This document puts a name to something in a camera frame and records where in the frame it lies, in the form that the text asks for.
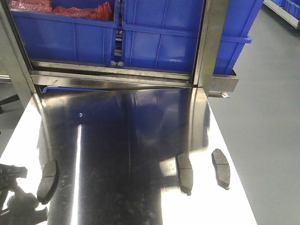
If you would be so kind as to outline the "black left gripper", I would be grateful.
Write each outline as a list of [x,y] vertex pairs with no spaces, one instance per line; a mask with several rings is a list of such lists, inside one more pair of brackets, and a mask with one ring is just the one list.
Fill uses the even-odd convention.
[[0,165],[0,211],[2,212],[8,192],[15,192],[17,189],[17,178],[27,178],[28,170],[26,167],[14,165]]

